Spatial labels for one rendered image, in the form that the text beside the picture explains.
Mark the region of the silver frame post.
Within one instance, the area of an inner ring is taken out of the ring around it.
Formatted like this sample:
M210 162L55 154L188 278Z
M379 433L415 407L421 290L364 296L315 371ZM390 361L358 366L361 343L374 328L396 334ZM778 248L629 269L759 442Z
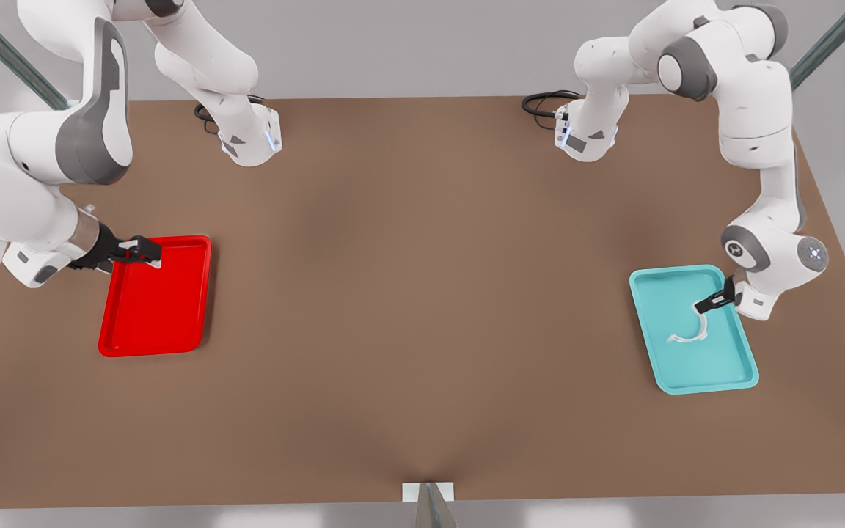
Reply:
M414 528L458 528L449 504L455 501L455 483L403 483L402 501L415 502Z
M791 90L798 90L826 59L845 43L845 11L789 70Z
M0 32L0 63L53 110L66 110L68 100Z

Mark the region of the teal rectangular tray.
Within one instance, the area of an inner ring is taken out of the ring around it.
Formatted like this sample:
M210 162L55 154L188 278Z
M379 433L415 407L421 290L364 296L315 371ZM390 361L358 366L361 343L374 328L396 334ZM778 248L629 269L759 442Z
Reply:
M753 388L760 373L730 305L700 315L694 304L721 290L709 264L641 268L629 277L638 322L657 386L669 395Z

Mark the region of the red rectangular tray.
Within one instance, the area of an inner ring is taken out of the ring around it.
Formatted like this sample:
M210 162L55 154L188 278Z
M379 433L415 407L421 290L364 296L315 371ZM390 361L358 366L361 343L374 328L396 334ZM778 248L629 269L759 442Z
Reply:
M209 237L155 237L160 267L118 263L111 274L98 338L105 357L193 351L202 342L207 314Z

